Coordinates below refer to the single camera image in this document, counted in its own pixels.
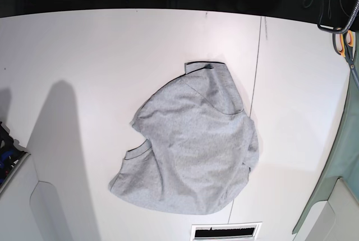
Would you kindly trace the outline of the grey t-shirt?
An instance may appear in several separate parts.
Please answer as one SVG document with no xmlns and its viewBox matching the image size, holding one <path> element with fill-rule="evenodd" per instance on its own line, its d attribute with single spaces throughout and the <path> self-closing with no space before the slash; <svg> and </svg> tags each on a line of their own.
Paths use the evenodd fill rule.
<svg viewBox="0 0 359 241">
<path fill-rule="evenodd" d="M 239 195 L 259 161 L 254 122 L 224 63 L 186 63 L 131 125 L 145 141 L 126 152 L 109 190 L 138 207 L 213 214 Z"/>
</svg>

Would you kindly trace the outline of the bin with blue items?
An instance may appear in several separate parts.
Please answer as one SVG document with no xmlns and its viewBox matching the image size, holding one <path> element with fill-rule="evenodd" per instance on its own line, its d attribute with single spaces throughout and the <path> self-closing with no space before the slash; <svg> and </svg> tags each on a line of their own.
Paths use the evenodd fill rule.
<svg viewBox="0 0 359 241">
<path fill-rule="evenodd" d="M 1 193 L 20 169 L 30 153 L 10 135 L 10 129 L 1 121 Z"/>
</svg>

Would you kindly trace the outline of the orange handled scissors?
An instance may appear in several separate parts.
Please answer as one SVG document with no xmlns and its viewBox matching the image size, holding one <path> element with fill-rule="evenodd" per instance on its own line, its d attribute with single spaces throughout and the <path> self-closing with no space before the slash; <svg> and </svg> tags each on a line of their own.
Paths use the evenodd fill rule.
<svg viewBox="0 0 359 241">
<path fill-rule="evenodd" d="M 358 88 L 358 73 L 354 64 L 355 57 L 355 36 L 351 30 L 348 30 L 344 34 L 333 34 L 332 35 L 332 43 L 334 51 L 343 57 L 350 69 L 351 76 Z"/>
</svg>

